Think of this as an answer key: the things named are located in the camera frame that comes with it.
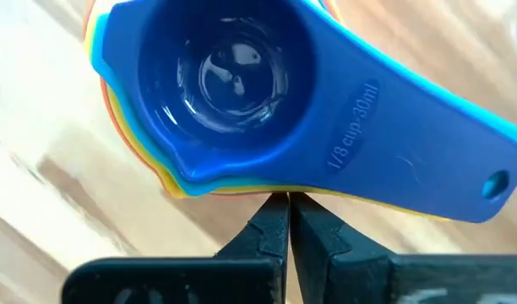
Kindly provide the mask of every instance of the measuring cup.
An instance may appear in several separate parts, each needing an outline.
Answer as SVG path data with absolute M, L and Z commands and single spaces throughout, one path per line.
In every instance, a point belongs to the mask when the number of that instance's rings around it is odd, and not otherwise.
M 309 3 L 120 3 L 103 57 L 189 181 L 257 176 L 475 222 L 517 185 L 516 126 Z

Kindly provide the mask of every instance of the wooden table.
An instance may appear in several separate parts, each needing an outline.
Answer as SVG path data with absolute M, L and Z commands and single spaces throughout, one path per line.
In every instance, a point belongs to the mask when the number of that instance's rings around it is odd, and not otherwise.
M 517 1 L 340 0 L 346 25 L 517 124 Z M 168 198 L 117 136 L 81 47 L 82 0 L 0 0 L 0 303 L 56 303 L 93 258 L 208 256 L 265 195 Z M 314 197 L 396 252 L 517 252 L 517 191 L 493 220 Z M 288 300 L 301 302 L 294 268 Z

